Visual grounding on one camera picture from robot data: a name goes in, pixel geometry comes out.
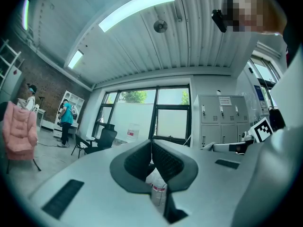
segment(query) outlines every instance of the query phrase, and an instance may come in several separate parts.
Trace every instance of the red brick wall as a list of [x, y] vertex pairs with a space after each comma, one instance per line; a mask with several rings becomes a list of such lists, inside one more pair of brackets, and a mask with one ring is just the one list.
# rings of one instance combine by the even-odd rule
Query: red brick wall
[[26, 91], [28, 90], [27, 83], [36, 85], [36, 102], [40, 104], [39, 96], [45, 97], [42, 104], [42, 109], [45, 110], [44, 119], [54, 122], [65, 91], [70, 91], [85, 100], [78, 119], [78, 123], [80, 123], [90, 92], [42, 60], [13, 32], [5, 33], [2, 35], [2, 38], [4, 40], [9, 39], [9, 46], [16, 52], [21, 51], [20, 56], [22, 59], [25, 59], [19, 68], [25, 80], [21, 84], [17, 98], [26, 99]]

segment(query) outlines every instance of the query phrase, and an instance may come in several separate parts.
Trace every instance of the ceiling light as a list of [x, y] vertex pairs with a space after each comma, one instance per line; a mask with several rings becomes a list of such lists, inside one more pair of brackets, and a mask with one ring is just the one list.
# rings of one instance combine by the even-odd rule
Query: ceiling light
[[24, 0], [23, 13], [22, 13], [22, 26], [25, 30], [27, 30], [28, 5], [29, 5], [29, 1]]
[[106, 32], [112, 26], [119, 23], [123, 19], [131, 16], [132, 14], [139, 12], [143, 9], [149, 8], [151, 6], [155, 6], [164, 2], [171, 2], [174, 0], [131, 0], [128, 3], [122, 5], [110, 15], [108, 15], [105, 19], [99, 23], [99, 27]]
[[83, 56], [83, 53], [79, 50], [76, 51], [76, 53], [74, 54], [74, 56], [72, 57], [70, 63], [68, 64], [68, 67], [73, 69], [74, 66], [76, 65], [76, 63], [78, 62], [78, 60], [80, 60], [80, 58]]

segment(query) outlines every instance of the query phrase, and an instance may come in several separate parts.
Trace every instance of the man in teal shirt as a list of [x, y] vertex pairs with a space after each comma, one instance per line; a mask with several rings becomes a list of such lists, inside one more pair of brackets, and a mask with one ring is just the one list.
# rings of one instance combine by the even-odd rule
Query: man in teal shirt
[[73, 117], [71, 113], [71, 105], [69, 104], [68, 100], [65, 99], [63, 101], [63, 109], [58, 117], [61, 119], [62, 124], [62, 143], [58, 144], [58, 147], [64, 147], [67, 148], [69, 146], [66, 146], [66, 141], [68, 140], [68, 129], [71, 127], [73, 122]]

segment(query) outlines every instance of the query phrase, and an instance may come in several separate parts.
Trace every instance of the grey floor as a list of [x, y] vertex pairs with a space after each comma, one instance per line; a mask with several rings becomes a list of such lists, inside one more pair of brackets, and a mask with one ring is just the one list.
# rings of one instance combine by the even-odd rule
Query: grey floor
[[[59, 148], [57, 138], [53, 137], [53, 132], [41, 129], [38, 132], [38, 144], [35, 147], [35, 161], [41, 168], [38, 171], [32, 160], [30, 161], [10, 161], [9, 174], [5, 174], [7, 159], [4, 152], [3, 139], [0, 140], [0, 166], [3, 174], [8, 181], [13, 184], [17, 191], [22, 195], [29, 197], [41, 184], [56, 173], [69, 166], [78, 159], [79, 149], [76, 148], [73, 155], [71, 153], [75, 147], [75, 139], [69, 137], [69, 147]], [[160, 213], [164, 212], [166, 193], [164, 192], [161, 199], [158, 193], [152, 191], [151, 201]]]

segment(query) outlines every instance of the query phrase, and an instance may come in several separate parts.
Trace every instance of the locker door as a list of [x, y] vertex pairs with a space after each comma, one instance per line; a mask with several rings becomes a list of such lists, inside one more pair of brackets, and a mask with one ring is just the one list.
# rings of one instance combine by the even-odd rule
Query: locker door
[[250, 124], [249, 123], [239, 123], [237, 125], [237, 129], [238, 129], [238, 142], [241, 142], [242, 139], [242, 133], [245, 131], [250, 130]]
[[220, 122], [221, 123], [235, 123], [236, 122], [236, 110], [234, 105], [232, 106], [222, 106], [223, 115], [220, 112]]
[[219, 99], [216, 96], [200, 96], [200, 110], [202, 123], [219, 122]]
[[232, 106], [236, 111], [236, 106], [238, 108], [238, 113], [236, 113], [236, 122], [245, 123], [249, 122], [248, 111], [244, 97], [232, 97]]
[[221, 130], [219, 125], [202, 125], [201, 142], [205, 146], [211, 142], [221, 142]]
[[221, 143], [236, 143], [237, 139], [237, 126], [235, 124], [221, 125]]

